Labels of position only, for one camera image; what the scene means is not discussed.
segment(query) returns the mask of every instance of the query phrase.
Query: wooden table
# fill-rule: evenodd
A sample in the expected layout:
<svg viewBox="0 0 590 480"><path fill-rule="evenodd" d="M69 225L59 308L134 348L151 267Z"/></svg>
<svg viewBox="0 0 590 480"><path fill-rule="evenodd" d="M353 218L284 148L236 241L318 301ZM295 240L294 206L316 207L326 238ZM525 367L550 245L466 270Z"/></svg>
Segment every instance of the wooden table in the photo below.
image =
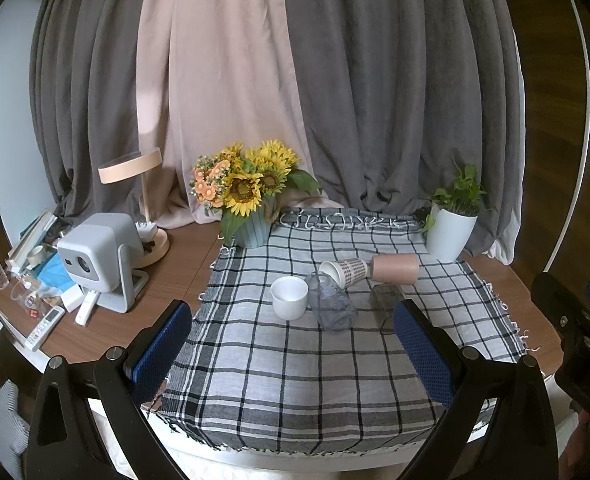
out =
<svg viewBox="0 0 590 480"><path fill-rule="evenodd" d="M194 298L210 275L217 257L219 223L190 224L170 230L171 247L162 260L146 269L150 279L134 306L125 314L96 307L88 324L75 323L76 312L66 314L41 346L47 356L62 355L70 363L93 361L111 346L126 347L137 333L151 326L172 300ZM27 310L0 290L0 312L23 336L35 326ZM194 312L199 305L189 302Z"/></svg>

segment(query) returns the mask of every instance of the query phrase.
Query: curtain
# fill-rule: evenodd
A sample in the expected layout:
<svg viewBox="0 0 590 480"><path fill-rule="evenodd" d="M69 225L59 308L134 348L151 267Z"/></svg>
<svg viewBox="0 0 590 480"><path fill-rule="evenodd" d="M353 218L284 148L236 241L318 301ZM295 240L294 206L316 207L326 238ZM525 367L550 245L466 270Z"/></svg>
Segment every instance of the curtain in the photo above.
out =
<svg viewBox="0 0 590 480"><path fill-rule="evenodd" d="M219 219L186 190L198 156L235 141L282 140L313 173L284 0L144 0L138 41L139 142L164 154L149 174L159 225ZM284 205L301 204L287 195Z"/></svg>
<svg viewBox="0 0 590 480"><path fill-rule="evenodd" d="M69 218L136 211L137 182L102 186L96 168L159 147L158 224L213 221L188 195L197 157L273 138L328 194L309 206L409 214L475 164L473 254L519 201L505 0L45 0L33 51L36 131Z"/></svg>
<svg viewBox="0 0 590 480"><path fill-rule="evenodd" d="M139 213L139 179L102 184L98 167L139 149L135 97L143 0L44 0L30 100L56 214Z"/></svg>
<svg viewBox="0 0 590 480"><path fill-rule="evenodd" d="M488 195L467 245L501 234L519 178L516 44L505 0L286 0L313 169L331 199L411 213L457 164Z"/></svg>

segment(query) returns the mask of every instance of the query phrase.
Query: white remote control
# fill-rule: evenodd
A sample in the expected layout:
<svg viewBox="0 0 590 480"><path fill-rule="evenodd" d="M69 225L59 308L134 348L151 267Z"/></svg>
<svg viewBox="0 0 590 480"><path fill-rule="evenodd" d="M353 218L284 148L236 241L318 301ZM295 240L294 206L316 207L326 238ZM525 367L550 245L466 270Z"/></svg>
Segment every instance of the white remote control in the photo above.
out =
<svg viewBox="0 0 590 480"><path fill-rule="evenodd" d="M32 351L39 349L50 331L53 330L57 322L63 317L65 313L65 309L61 308L60 306L52 307L46 316L44 316L44 319L42 319L37 324L37 326L32 329L32 332L30 332L30 335L26 339L24 346L28 350Z"/></svg>

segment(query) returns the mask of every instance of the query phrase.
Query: cushion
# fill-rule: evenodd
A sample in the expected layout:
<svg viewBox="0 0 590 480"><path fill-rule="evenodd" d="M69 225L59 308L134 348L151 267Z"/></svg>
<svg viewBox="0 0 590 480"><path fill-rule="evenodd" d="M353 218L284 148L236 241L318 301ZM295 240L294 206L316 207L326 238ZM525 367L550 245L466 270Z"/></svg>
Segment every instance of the cushion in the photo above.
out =
<svg viewBox="0 0 590 480"><path fill-rule="evenodd" d="M0 388L0 462L15 480L22 480L21 454L28 447L30 426L17 413L19 389L11 380Z"/></svg>

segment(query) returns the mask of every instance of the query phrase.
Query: blue paper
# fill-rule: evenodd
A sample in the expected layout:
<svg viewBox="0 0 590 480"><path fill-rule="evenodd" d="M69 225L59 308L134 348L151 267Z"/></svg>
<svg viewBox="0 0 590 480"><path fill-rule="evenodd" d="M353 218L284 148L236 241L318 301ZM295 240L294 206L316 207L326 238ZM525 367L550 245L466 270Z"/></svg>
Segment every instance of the blue paper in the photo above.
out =
<svg viewBox="0 0 590 480"><path fill-rule="evenodd" d="M37 278L47 286L58 288L66 292L75 282L70 279L59 253L53 254L51 258L41 266Z"/></svg>

